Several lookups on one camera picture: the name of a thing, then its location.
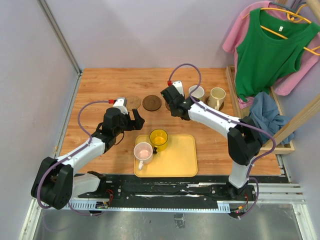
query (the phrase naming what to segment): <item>pink shirt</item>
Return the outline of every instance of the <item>pink shirt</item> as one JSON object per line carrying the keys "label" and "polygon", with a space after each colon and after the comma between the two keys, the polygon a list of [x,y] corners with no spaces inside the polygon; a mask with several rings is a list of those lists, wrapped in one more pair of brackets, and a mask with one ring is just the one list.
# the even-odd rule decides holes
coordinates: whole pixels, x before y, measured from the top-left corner
{"label": "pink shirt", "polygon": [[[250,13],[252,10],[257,8],[278,8],[277,5],[272,4],[270,1],[259,1],[255,2],[248,7],[246,7],[235,20],[235,23],[225,39],[225,42],[222,46],[223,50],[228,53],[234,53],[234,67],[235,72],[237,72],[237,65],[238,65],[238,53],[236,48],[242,43],[245,39],[245,36],[248,32],[250,16],[248,15],[245,19],[245,15]],[[275,10],[267,10],[268,14],[282,19],[288,20],[287,14],[281,11]],[[313,49],[317,46],[320,46],[320,34],[318,34],[308,45],[309,49]],[[304,77],[304,75],[309,71],[309,69],[319,61],[319,56],[314,55],[308,51],[304,51],[302,58],[301,58],[301,67],[300,70],[294,73],[291,73],[283,78],[279,78],[274,87],[274,92],[278,95],[288,95],[292,89],[299,83],[299,81]],[[244,109],[248,106],[251,106],[253,103],[254,98],[252,96],[247,97],[247,102],[242,101],[238,98],[239,106],[241,109]]]}

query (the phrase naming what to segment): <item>brown coaster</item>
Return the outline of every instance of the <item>brown coaster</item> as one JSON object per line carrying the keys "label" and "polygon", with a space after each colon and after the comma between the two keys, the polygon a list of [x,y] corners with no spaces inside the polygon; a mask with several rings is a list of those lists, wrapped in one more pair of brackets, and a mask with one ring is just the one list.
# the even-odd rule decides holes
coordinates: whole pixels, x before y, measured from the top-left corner
{"label": "brown coaster", "polygon": [[132,109],[138,109],[141,105],[141,100],[137,96],[128,96],[126,98],[126,109],[131,111]]}
{"label": "brown coaster", "polygon": [[[209,96],[204,100],[204,104],[208,105]],[[219,108],[219,111],[223,109],[225,106],[225,102],[223,102]]]}
{"label": "brown coaster", "polygon": [[166,109],[168,109],[170,111],[170,107],[169,107],[169,104],[167,102],[165,102],[165,107],[166,107]]}
{"label": "brown coaster", "polygon": [[142,101],[142,106],[150,112],[156,111],[161,107],[161,99],[156,95],[146,96]]}

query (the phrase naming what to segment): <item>blue cloth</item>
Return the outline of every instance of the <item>blue cloth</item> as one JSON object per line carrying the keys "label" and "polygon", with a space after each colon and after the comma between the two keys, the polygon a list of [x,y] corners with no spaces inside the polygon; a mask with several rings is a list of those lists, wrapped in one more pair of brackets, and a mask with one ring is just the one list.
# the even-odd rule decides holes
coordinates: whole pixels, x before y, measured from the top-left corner
{"label": "blue cloth", "polygon": [[[264,91],[259,92],[254,97],[249,117],[253,119],[258,128],[268,132],[272,136],[291,120],[291,117],[279,114],[275,100]],[[260,136],[263,143],[269,140],[269,138],[262,133],[260,133]],[[288,144],[294,136],[295,135],[291,133],[281,144]]]}

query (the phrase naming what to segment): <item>yellow tray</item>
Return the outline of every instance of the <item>yellow tray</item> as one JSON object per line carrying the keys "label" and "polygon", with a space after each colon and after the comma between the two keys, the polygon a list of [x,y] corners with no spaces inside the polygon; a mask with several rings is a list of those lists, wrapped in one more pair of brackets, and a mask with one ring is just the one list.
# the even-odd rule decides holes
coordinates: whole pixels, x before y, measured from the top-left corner
{"label": "yellow tray", "polygon": [[[149,135],[140,135],[135,145],[150,143]],[[165,150],[153,155],[152,162],[138,169],[134,158],[134,174],[140,178],[193,177],[198,173],[196,142],[191,135],[173,134],[168,137]]]}

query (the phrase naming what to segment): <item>table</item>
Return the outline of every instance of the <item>table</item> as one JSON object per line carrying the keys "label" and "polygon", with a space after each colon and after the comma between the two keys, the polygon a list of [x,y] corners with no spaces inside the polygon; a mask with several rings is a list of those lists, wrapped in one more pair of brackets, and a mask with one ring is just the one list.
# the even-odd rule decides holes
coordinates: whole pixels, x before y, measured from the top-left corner
{"label": "table", "polygon": [[[139,135],[148,135],[154,129],[164,129],[168,134],[190,134],[195,138],[198,175],[229,175],[232,160],[228,154],[227,140],[207,126],[194,121],[181,120],[172,117],[165,106],[160,92],[167,87],[167,80],[173,68],[86,68],[82,74],[79,89],[75,98],[70,120],[61,148],[64,155],[88,139],[79,128],[77,115],[85,104],[98,101],[116,99],[119,97],[138,96],[141,102],[148,95],[157,95],[162,100],[159,110],[150,112],[142,104],[138,112],[145,119],[140,131],[125,132],[123,141],[113,146],[105,154],[96,157],[85,165],[80,173],[96,171],[104,174],[133,174],[135,140]],[[226,92],[224,107],[221,112],[234,115],[232,108],[225,68],[201,68],[202,84],[205,98],[214,87],[221,87]],[[172,78],[181,80],[184,93],[199,81],[197,72],[193,68],[179,69]],[[99,123],[103,121],[108,103],[97,103],[88,106],[81,115],[81,123],[85,129],[93,133]],[[269,154],[258,160],[253,167],[253,175],[280,175],[281,171],[277,158]]]}

